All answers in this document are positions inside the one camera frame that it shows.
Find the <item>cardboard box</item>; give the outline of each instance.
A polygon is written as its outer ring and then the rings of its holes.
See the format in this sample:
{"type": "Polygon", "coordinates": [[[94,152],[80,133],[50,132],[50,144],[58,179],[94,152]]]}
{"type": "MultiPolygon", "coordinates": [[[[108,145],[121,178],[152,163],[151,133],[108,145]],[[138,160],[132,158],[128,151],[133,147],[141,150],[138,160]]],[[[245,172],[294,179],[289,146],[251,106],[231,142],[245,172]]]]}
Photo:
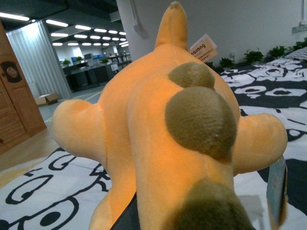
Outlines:
{"type": "Polygon", "coordinates": [[[56,93],[50,93],[41,95],[35,98],[35,102],[38,106],[46,104],[54,104],[58,102],[59,96],[56,93]]]}

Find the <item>black and white blanket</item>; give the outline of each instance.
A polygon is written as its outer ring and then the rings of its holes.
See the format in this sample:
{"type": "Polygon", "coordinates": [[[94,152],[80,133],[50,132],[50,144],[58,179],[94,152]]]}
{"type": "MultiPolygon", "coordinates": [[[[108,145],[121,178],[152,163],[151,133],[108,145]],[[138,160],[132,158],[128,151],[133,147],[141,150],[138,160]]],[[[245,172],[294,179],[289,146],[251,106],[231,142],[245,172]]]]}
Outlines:
{"type": "MultiPolygon", "coordinates": [[[[282,230],[307,226],[307,69],[279,59],[233,69],[221,76],[238,99],[242,115],[270,113],[286,126],[287,219],[282,230]]],[[[235,177],[235,191],[257,230],[269,230],[268,169],[235,177]]],[[[85,230],[111,181],[103,167],[63,149],[0,189],[1,230],[85,230]]]]}
{"type": "MultiPolygon", "coordinates": [[[[221,73],[242,115],[269,113],[286,127],[287,219],[281,229],[307,229],[307,64],[291,59],[221,73]]],[[[270,229],[266,205],[269,168],[235,177],[237,195],[256,229],[270,229]]]]}

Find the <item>green plant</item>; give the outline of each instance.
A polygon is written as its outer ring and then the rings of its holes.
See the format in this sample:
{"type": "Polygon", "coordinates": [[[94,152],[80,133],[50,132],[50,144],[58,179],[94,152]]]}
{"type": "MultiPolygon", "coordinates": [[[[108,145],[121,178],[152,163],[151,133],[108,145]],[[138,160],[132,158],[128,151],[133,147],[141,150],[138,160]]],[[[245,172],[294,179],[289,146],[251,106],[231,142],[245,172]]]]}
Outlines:
{"type": "Polygon", "coordinates": [[[212,62],[206,62],[205,63],[207,66],[209,66],[212,69],[215,69],[215,66],[213,65],[213,61],[212,62]]]}
{"type": "Polygon", "coordinates": [[[104,58],[100,59],[100,61],[105,64],[105,63],[108,62],[108,59],[104,57],[104,58]]]}
{"type": "Polygon", "coordinates": [[[304,47],[307,47],[307,37],[304,38],[303,42],[296,42],[295,45],[293,46],[293,50],[296,51],[304,47]]]}
{"type": "Polygon", "coordinates": [[[283,57],[286,54],[286,48],[284,46],[277,46],[269,51],[272,58],[283,57]]]}
{"type": "Polygon", "coordinates": [[[63,61],[63,65],[68,65],[68,64],[70,64],[71,63],[71,61],[69,61],[69,60],[67,60],[67,59],[64,59],[64,61],[63,61]]]}
{"type": "Polygon", "coordinates": [[[263,61],[264,55],[259,51],[248,50],[245,54],[246,62],[250,65],[255,61],[263,61]]]}
{"type": "Polygon", "coordinates": [[[224,57],[220,60],[220,65],[222,68],[231,68],[235,65],[235,63],[233,60],[224,57]]]}

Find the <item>price tag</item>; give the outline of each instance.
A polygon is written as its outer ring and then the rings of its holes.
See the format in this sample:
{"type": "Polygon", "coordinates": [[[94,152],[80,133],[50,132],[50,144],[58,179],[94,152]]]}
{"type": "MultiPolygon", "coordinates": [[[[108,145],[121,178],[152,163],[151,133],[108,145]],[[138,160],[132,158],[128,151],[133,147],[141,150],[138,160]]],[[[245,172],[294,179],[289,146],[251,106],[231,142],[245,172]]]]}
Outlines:
{"type": "Polygon", "coordinates": [[[189,52],[194,57],[205,63],[217,55],[217,51],[215,50],[216,47],[217,46],[213,40],[207,34],[205,34],[194,45],[191,46],[189,52]]]}

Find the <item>gray floor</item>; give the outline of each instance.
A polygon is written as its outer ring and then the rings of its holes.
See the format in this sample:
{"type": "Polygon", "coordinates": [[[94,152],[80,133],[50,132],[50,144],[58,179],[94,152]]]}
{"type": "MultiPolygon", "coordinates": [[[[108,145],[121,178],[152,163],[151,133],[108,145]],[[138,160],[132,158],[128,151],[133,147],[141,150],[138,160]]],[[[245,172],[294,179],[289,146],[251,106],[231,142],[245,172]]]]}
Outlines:
{"type": "MultiPolygon", "coordinates": [[[[104,86],[99,86],[88,90],[73,92],[71,94],[71,99],[78,98],[94,104],[98,101],[100,97],[100,92],[103,90],[103,88],[104,86]]],[[[47,126],[51,125],[53,113],[56,110],[57,106],[61,104],[63,101],[65,100],[59,100],[57,103],[40,106],[38,108],[47,126]]]]}

